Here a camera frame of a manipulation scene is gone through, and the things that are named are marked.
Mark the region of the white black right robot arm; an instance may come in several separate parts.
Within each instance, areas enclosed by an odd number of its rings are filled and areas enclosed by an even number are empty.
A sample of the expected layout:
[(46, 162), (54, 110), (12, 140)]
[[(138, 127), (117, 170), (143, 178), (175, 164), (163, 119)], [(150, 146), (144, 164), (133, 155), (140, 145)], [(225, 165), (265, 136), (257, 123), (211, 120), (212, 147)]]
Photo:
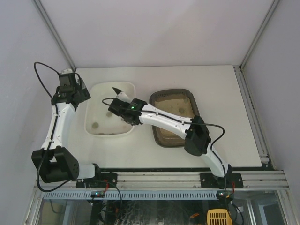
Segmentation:
[(205, 123), (200, 116), (177, 116), (137, 98), (130, 103), (114, 98), (108, 105), (108, 111), (132, 126), (146, 124), (176, 134), (185, 141), (185, 151), (201, 157), (217, 181), (227, 186), (232, 166), (223, 160), (214, 148), (214, 144), (225, 134), (222, 126)]

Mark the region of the white plastic waste tray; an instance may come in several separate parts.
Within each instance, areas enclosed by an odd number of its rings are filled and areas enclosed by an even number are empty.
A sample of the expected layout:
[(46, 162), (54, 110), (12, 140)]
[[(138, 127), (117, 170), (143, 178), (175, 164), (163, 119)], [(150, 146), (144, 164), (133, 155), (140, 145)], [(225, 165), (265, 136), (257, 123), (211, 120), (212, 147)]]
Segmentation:
[(105, 98), (114, 98), (113, 87), (124, 91), (131, 99), (135, 98), (135, 86), (129, 82), (104, 82), (94, 85), (90, 90), (91, 99), (88, 100), (85, 114), (85, 130), (94, 137), (113, 137), (126, 135), (134, 128), (112, 113), (107, 117), (108, 106), (102, 103)]

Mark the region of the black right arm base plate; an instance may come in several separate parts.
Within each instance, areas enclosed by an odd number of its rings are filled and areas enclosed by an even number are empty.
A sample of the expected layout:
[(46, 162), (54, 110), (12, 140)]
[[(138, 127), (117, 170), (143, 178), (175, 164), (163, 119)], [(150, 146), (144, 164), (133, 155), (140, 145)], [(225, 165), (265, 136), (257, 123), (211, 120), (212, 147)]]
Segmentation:
[(200, 174), (200, 182), (202, 188), (219, 188), (224, 189), (227, 188), (243, 188), (243, 180), (240, 173), (232, 173), (226, 177), (217, 177), (212, 173), (201, 173)]

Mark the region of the black slotted litter scoop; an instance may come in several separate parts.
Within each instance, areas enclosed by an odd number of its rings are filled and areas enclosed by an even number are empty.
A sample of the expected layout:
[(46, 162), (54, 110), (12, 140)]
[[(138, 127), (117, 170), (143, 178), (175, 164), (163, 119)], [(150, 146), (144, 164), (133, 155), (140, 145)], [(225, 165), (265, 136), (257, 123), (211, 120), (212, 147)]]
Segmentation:
[(115, 87), (113, 87), (112, 89), (115, 91), (115, 93), (116, 93), (117, 95), (120, 94), (120, 93), (122, 92), (122, 90), (120, 90), (120, 89), (118, 89), (118, 88), (115, 88)]

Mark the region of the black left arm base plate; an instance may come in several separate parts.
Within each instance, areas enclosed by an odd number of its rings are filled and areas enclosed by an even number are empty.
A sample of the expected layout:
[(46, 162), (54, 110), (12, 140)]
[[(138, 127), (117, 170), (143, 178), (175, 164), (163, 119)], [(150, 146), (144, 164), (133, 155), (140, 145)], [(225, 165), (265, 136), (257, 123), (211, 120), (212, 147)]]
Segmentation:
[(113, 172), (97, 174), (93, 178), (78, 180), (76, 188), (113, 188), (117, 184), (118, 175)]

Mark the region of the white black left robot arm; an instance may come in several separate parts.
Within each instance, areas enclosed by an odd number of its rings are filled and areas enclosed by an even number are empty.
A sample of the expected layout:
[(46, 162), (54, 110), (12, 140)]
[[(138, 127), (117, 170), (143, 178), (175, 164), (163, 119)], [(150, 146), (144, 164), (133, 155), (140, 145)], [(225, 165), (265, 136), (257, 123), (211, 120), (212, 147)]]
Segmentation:
[(59, 86), (51, 99), (52, 118), (40, 150), (31, 155), (44, 183), (91, 179), (96, 164), (81, 164), (68, 148), (71, 123), (80, 103), (91, 98), (82, 78), (71, 69), (59, 74)]

